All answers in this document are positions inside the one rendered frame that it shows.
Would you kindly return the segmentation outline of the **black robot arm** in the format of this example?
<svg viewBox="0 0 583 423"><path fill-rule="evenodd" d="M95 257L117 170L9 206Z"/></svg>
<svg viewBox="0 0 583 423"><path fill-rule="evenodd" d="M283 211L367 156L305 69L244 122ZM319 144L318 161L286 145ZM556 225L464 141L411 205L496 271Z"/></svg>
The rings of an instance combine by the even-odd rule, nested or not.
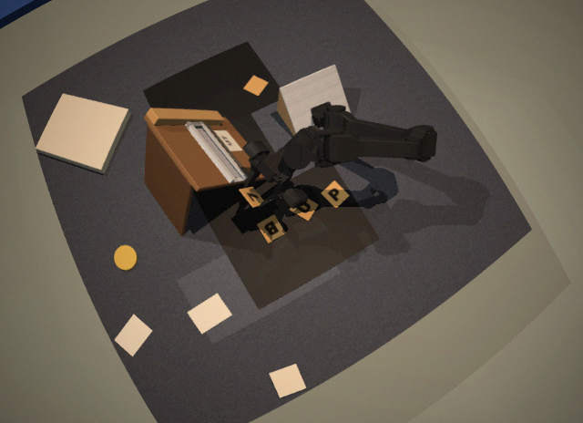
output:
<svg viewBox="0 0 583 423"><path fill-rule="evenodd" d="M257 166L267 182L276 181L281 186L292 177L292 169L303 169L311 161L321 168L358 157L426 162L436 152L437 132L433 126L402 129L359 120L346 111L346 106L331 105L329 101L312 107L311 113L313 126L299 130L285 150L265 157Z"/></svg>

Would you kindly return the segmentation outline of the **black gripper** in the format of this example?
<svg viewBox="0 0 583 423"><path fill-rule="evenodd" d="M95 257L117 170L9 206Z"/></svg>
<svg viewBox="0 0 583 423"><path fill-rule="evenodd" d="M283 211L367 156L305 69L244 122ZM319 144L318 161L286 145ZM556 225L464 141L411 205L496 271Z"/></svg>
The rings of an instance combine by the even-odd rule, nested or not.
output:
<svg viewBox="0 0 583 423"><path fill-rule="evenodd" d="M249 162L251 163L251 168L247 180L245 181L243 188L248 188L261 174L257 170L259 163L269 155L269 150L264 146L262 141L249 141L243 147L243 150L251 158ZM300 186L293 187L289 181L281 186L279 190L275 190L272 195L270 195L266 200L264 200L259 207L262 207L268 203L281 199L286 201L291 208L301 207L305 202L308 201L307 194L302 190Z"/></svg>

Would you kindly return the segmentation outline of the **grey paper ticket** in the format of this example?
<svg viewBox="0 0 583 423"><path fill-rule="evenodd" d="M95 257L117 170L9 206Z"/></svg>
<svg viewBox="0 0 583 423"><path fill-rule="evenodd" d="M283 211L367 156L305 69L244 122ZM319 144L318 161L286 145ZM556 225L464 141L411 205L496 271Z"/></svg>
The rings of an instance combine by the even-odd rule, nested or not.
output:
<svg viewBox="0 0 583 423"><path fill-rule="evenodd" d="M214 130L214 132L220 137L222 142L226 145L230 151L242 150L242 148L234 141L234 138L226 130Z"/></svg>

